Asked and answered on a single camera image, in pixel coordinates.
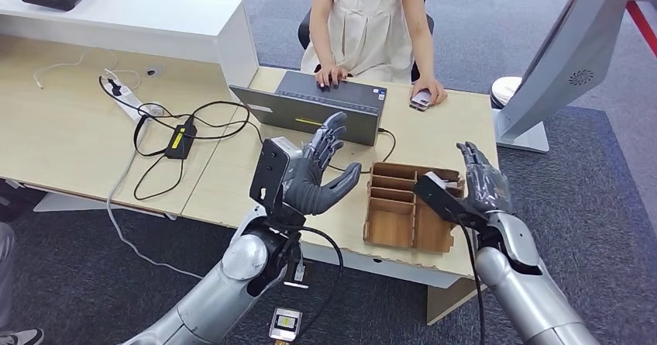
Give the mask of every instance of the gray robotic hand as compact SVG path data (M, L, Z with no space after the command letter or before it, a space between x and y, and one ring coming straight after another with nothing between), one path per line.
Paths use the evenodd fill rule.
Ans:
M490 165L488 158L474 143L457 143L466 162L468 203L477 211L512 213L509 180L500 170Z
M361 165L351 163L336 179L322 185L322 177L335 152L344 146L339 140L346 131L347 116L337 112L317 129L302 150L294 176L286 184L283 201L302 215L319 215L333 207L358 184Z

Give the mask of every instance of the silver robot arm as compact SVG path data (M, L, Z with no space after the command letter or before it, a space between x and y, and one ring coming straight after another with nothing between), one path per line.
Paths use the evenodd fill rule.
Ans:
M527 345L598 345L538 255L527 225L509 214L508 180L472 143L459 144L468 198L449 193L433 173L414 191L445 221L478 232L476 272Z
M490 214L504 247L481 247L475 266L520 335L530 345L597 345L538 255L529 228L505 212Z
M343 145L339 136L345 118L344 112L328 118L303 150L283 137L264 141L249 192L258 205L236 230L222 260L167 314L124 345L223 343L264 292L282 280L304 216L325 212L358 183L361 166L352 163L322 186L324 170ZM294 325L291 332L298 335L284 340L303 334L304 327L299 331L300 323Z

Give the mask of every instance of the cardboard organizer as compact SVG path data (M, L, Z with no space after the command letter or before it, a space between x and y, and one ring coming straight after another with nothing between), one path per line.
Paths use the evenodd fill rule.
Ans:
M441 219L413 192L419 176L432 171L448 191L463 197L463 180L458 171L404 164L375 163L367 184L369 200L363 239L367 243L449 252L454 244L454 224Z

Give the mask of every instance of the sneaker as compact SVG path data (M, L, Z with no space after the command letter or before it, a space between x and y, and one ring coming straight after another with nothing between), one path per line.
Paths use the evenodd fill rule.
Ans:
M0 345L39 345L43 342L41 329L28 329L6 335L0 334Z

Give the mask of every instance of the woman's hand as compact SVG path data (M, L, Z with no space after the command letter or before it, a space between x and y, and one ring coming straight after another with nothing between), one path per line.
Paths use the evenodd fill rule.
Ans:
M331 82L333 85L338 85L341 80L347 78L347 70L335 64L326 64L322 65L322 68L319 69L317 74L315 74L315 79L319 83L320 88L330 86Z
M431 93L432 100L430 102L430 105L437 105L440 102L445 101L445 98L447 98L447 92L442 87L442 84L440 84L439 81L437 81L435 78L431 76L429 77L420 76L420 78L415 82L415 85L413 86L413 92L411 93L411 98L413 98L422 89L427 89Z

